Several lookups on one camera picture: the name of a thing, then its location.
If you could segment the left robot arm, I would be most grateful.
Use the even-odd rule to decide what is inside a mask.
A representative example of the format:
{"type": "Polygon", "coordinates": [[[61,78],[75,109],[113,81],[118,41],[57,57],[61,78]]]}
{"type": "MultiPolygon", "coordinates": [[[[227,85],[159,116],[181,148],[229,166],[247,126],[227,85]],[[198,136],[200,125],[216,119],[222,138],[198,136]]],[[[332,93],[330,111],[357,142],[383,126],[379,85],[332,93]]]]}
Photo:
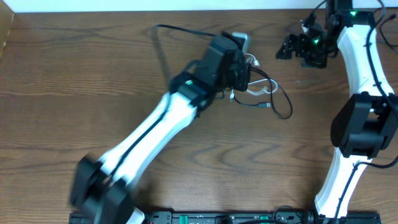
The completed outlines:
{"type": "Polygon", "coordinates": [[[144,212],[132,202],[132,189],[158,153],[212,104],[217,93],[246,91],[248,45],[247,34],[214,36],[204,57],[191,61],[171,79],[155,110],[124,141],[99,159],[86,155],[79,161],[70,203],[85,216],[85,222],[144,222],[144,212]]]}

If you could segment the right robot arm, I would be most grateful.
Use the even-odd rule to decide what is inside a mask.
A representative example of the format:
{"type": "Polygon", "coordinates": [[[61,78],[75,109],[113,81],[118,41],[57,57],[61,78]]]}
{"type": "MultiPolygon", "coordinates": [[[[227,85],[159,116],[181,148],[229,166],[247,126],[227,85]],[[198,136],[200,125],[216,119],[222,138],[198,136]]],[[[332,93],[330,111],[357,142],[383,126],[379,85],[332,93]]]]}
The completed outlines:
{"type": "Polygon", "coordinates": [[[315,209],[304,223],[369,223],[371,213],[350,213],[348,204],[365,168],[385,150],[397,131],[397,95],[384,74],[377,50],[377,27],[385,16],[356,10],[351,1],[323,2],[325,25],[314,12],[302,21],[303,33],[288,35],[276,58],[302,58],[304,67],[325,68],[342,55],[349,82],[349,100],[334,118],[330,138],[335,148],[315,209]]]}

